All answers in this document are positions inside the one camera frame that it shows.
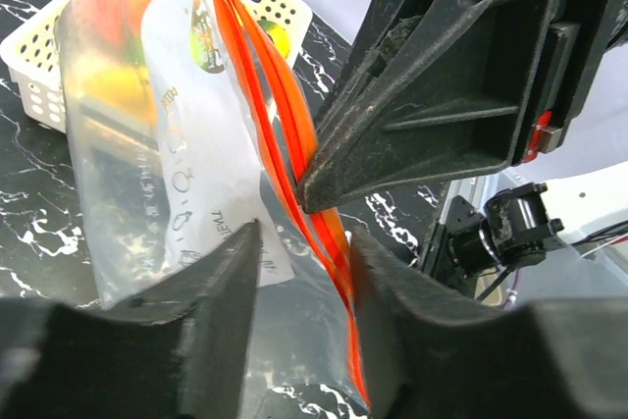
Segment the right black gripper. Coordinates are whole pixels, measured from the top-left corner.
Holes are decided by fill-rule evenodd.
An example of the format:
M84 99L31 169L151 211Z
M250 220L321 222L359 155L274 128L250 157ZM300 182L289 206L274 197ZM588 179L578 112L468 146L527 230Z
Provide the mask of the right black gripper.
M513 166L563 144L602 56L627 42L627 0L560 0L549 25Z

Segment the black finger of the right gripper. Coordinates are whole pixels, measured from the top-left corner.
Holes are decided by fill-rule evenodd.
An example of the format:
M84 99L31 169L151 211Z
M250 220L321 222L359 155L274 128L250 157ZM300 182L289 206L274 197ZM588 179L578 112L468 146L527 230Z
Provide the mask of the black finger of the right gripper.
M317 120L308 213L515 157L561 0L372 0Z

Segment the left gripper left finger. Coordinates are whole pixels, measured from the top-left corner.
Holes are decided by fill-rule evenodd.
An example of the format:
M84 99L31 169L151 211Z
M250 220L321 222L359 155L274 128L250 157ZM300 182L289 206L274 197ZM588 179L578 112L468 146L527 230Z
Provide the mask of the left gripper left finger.
M249 222L107 310L1 301L5 418L235 418L261 256Z

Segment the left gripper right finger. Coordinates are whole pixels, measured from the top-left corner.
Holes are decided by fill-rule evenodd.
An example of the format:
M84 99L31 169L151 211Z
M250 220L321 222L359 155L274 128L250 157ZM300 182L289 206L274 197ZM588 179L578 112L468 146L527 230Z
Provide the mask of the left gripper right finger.
M627 302L503 310L412 269L356 230L354 317L374 418L623 418Z

